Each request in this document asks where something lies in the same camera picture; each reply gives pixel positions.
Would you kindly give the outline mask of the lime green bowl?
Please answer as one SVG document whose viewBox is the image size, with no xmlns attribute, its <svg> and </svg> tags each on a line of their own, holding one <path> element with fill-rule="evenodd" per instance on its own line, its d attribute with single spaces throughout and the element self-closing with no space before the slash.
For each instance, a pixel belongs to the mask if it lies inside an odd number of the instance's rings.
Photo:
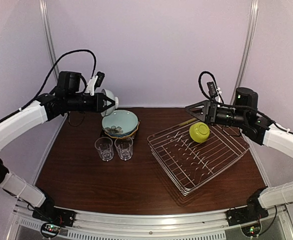
<svg viewBox="0 0 293 240">
<path fill-rule="evenodd" d="M 196 143 L 204 143 L 210 135 L 210 129 L 204 122 L 196 122 L 189 128 L 189 135 Z"/>
</svg>

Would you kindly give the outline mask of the white grid pattern bowl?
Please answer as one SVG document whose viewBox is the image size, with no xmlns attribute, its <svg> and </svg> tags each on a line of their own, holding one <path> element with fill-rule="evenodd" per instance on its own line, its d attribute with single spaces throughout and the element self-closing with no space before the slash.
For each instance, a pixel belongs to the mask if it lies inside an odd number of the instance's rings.
<svg viewBox="0 0 293 240">
<path fill-rule="evenodd" d="M 119 107 L 119 98 L 110 90 L 103 89 L 101 92 L 106 97 L 103 100 L 103 107 L 106 107 L 106 110 L 101 113 L 101 116 L 106 117 L 111 115 Z"/>
</svg>

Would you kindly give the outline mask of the pale green flower plate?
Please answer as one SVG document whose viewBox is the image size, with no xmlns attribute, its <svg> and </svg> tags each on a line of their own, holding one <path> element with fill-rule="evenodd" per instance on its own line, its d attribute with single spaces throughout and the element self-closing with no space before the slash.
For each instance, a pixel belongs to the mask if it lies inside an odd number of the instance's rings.
<svg viewBox="0 0 293 240">
<path fill-rule="evenodd" d="M 131 133 L 138 125 L 138 117 L 128 110 L 115 110 L 102 119 L 102 128 L 108 134 L 124 135 Z"/>
</svg>

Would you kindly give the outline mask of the yellow polka dot plate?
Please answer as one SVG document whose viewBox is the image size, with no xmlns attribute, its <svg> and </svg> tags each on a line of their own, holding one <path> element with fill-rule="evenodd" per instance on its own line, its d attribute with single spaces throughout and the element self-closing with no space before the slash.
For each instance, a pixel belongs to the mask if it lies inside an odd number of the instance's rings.
<svg viewBox="0 0 293 240">
<path fill-rule="evenodd" d="M 112 139 L 127 139 L 127 138 L 134 138 L 135 135 L 137 134 L 138 129 L 124 133 L 123 131 L 120 132 L 107 132 L 107 131 L 102 131 L 103 134 L 105 134 L 107 137 L 110 137 Z"/>
</svg>

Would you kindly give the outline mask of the blue polka dot plate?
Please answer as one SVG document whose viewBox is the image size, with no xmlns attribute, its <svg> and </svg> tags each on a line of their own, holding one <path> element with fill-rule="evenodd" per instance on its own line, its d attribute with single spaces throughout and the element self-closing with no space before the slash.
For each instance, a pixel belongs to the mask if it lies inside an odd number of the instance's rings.
<svg viewBox="0 0 293 240">
<path fill-rule="evenodd" d="M 115 134 L 115 133 L 109 133 L 107 131 L 104 131 L 104 134 L 106 134 L 107 136 L 111 137 L 111 138 L 124 138 L 124 137 L 130 137 L 132 135 L 134 135 L 140 126 L 140 122 L 138 122 L 137 126 L 135 127 L 135 129 L 129 133 L 124 133 L 124 134 Z"/>
</svg>

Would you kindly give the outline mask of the clear glass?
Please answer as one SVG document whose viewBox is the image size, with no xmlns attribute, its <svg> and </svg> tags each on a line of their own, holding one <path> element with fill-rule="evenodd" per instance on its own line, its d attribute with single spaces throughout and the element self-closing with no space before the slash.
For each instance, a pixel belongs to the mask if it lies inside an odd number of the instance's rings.
<svg viewBox="0 0 293 240">
<path fill-rule="evenodd" d="M 133 139 L 128 138 L 118 138 L 115 140 L 114 145 L 118 156 L 121 160 L 127 161 L 130 160 L 133 156 Z"/>
<path fill-rule="evenodd" d="M 111 138 L 100 137 L 95 141 L 94 146 L 100 158 L 103 161 L 109 162 L 113 159 L 114 149 L 113 149 L 113 141 Z"/>
</svg>

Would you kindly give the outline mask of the black square floral plate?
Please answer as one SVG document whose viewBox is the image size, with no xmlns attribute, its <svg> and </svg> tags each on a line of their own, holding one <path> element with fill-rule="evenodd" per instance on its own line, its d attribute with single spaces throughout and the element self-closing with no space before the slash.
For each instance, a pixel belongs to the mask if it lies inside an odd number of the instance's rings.
<svg viewBox="0 0 293 240">
<path fill-rule="evenodd" d="M 128 139 L 128 138 L 131 138 L 131 139 L 136 139 L 137 138 L 137 135 L 138 135 L 138 132 L 136 132 L 134 135 L 132 135 L 132 136 L 130 136 L 130 137 L 110 137 L 110 136 L 107 136 L 106 134 L 104 134 L 104 130 L 102 130 L 101 132 L 100 132 L 100 137 L 108 137 L 108 138 L 111 138 L 111 139 Z"/>
</svg>

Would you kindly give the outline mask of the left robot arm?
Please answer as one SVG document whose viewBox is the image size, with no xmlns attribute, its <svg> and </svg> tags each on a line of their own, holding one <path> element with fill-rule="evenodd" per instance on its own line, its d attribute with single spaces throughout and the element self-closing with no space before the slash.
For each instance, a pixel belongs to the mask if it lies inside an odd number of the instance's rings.
<svg viewBox="0 0 293 240">
<path fill-rule="evenodd" d="M 28 106 L 0 122 L 0 152 L 30 130 L 69 112 L 100 113 L 104 117 L 110 115 L 118 108 L 119 99 L 110 90 L 96 91 L 104 77 L 104 73 L 98 72 L 80 90 L 80 83 L 85 80 L 82 74 L 61 71 L 51 92 L 40 94 Z M 48 196 L 6 167 L 1 158 L 0 189 L 39 208 L 39 214 L 47 222 L 54 222 L 59 216 L 58 210 L 49 204 Z"/>
</svg>

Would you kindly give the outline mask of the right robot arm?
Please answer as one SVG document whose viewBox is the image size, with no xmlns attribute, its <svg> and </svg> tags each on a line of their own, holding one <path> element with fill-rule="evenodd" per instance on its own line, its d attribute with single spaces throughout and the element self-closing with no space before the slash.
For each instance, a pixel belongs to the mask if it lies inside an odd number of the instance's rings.
<svg viewBox="0 0 293 240">
<path fill-rule="evenodd" d="M 208 100 L 186 106 L 186 111 L 207 125 L 236 127 L 249 141 L 254 159 L 270 186 L 257 190 L 247 201 L 243 217 L 253 221 L 262 209 L 293 203 L 293 133 L 258 112 L 258 94 L 246 87 L 235 91 L 232 105 Z"/>
</svg>

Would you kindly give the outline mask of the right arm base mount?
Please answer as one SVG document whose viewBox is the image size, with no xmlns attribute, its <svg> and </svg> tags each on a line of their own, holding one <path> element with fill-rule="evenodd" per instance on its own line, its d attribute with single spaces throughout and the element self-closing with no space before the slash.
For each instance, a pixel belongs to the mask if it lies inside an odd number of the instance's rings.
<svg viewBox="0 0 293 240">
<path fill-rule="evenodd" d="M 225 214 L 229 226 L 256 222 L 269 216 L 269 213 L 266 209 L 259 210 L 258 213 L 249 213 L 247 206 L 240 208 L 230 208 L 226 211 Z"/>
</svg>

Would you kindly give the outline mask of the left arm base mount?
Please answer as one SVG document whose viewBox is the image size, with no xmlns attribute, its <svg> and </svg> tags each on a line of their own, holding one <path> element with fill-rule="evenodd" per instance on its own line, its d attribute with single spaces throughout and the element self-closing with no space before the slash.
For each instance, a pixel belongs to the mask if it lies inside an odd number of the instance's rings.
<svg viewBox="0 0 293 240">
<path fill-rule="evenodd" d="M 73 210 L 62 209 L 58 207 L 35 208 L 32 217 L 41 221 L 53 223 L 62 227 L 72 227 L 74 224 L 76 212 Z"/>
</svg>

